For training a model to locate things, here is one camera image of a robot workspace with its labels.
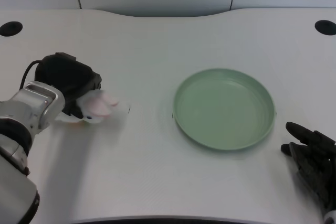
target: rabbit ear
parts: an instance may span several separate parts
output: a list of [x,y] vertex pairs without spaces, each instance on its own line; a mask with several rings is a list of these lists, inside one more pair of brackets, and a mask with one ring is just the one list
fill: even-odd
[[89,98],[84,106],[93,116],[109,116],[112,113],[110,106],[100,96]]
[[111,98],[107,95],[106,92],[102,91],[100,94],[100,99],[103,100],[105,103],[111,105],[111,106],[117,106],[119,101],[116,98]]

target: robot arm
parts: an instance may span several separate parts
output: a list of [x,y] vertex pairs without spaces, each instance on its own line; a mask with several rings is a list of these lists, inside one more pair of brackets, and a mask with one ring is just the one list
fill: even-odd
[[[24,87],[32,65],[35,81]],[[0,102],[0,224],[28,224],[39,205],[36,186],[27,176],[27,156],[35,135],[57,115],[83,119],[77,99],[100,89],[101,77],[63,52],[33,61],[24,73],[20,90]]]
[[37,81],[0,103],[0,224],[30,223],[34,217],[39,195],[27,178],[27,156],[35,135],[64,106],[59,90]]

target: black hole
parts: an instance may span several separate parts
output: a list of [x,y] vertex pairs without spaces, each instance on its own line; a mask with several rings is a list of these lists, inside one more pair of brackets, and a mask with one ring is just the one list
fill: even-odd
[[23,25],[20,22],[11,21],[0,27],[0,35],[4,37],[14,36],[21,32],[22,28]]
[[315,23],[318,32],[324,35],[336,35],[336,24],[329,20],[320,20]]

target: plush toy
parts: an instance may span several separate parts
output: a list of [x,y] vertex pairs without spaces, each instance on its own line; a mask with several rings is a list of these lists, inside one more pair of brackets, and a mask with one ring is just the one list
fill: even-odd
[[23,87],[26,76],[34,64],[38,64],[35,71],[35,81],[43,82],[62,92],[65,107],[56,117],[64,122],[87,121],[99,123],[109,117],[116,107],[123,111],[127,105],[118,106],[119,101],[111,98],[101,88],[101,77],[92,69],[78,61],[74,56],[64,52],[46,56],[42,60],[33,61],[27,68],[20,85]]

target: plate rim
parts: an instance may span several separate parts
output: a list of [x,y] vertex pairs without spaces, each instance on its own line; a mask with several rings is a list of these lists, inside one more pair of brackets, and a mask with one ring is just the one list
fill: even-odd
[[[208,72],[208,71],[215,71],[215,70],[220,70],[220,71],[225,71],[225,70],[229,70],[229,71],[233,71],[233,72],[237,72],[237,73],[240,73],[240,74],[243,74],[253,80],[255,80],[257,83],[259,83],[265,90],[266,92],[268,93],[270,99],[271,99],[271,102],[272,102],[272,108],[273,108],[273,117],[272,117],[272,122],[271,124],[269,125],[268,129],[265,131],[265,133],[260,137],[260,138],[257,138],[255,141],[253,141],[252,143],[248,143],[244,146],[241,146],[239,148],[218,148],[218,147],[213,147],[213,146],[210,146],[210,145],[207,145],[207,144],[204,144],[198,140],[196,140],[195,138],[189,136],[189,134],[183,129],[183,127],[181,126],[180,122],[178,121],[178,116],[176,116],[176,109],[175,109],[175,105],[176,105],[176,100],[177,100],[177,94],[179,92],[179,90],[182,88],[182,86],[192,77],[194,77],[195,75],[197,74],[200,74],[202,72]],[[189,138],[191,138],[192,140],[196,141],[198,144],[201,144],[201,145],[204,145],[206,147],[209,147],[209,148],[212,148],[214,150],[219,150],[219,151],[236,151],[236,150],[241,150],[241,149],[244,149],[244,148],[248,148],[252,145],[255,145],[257,144],[258,142],[261,142],[263,139],[266,138],[266,136],[271,132],[271,130],[273,129],[274,127],[274,124],[275,124],[275,117],[277,115],[277,112],[276,112],[276,108],[275,108],[275,104],[274,104],[274,100],[273,100],[273,97],[271,96],[270,92],[268,91],[268,89],[260,82],[258,81],[257,79],[253,78],[252,76],[246,74],[246,73],[243,73],[241,71],[238,71],[238,70],[235,70],[235,69],[230,69],[230,68],[210,68],[210,69],[205,69],[205,70],[201,70],[201,71],[198,71],[192,75],[190,75],[189,77],[187,77],[186,79],[184,79],[182,81],[182,83],[177,87],[176,89],[176,92],[175,92],[175,95],[174,95],[174,102],[173,102],[173,116],[174,116],[174,120],[175,122],[177,123],[177,125],[179,126],[179,128],[183,131],[184,134],[186,134]]]

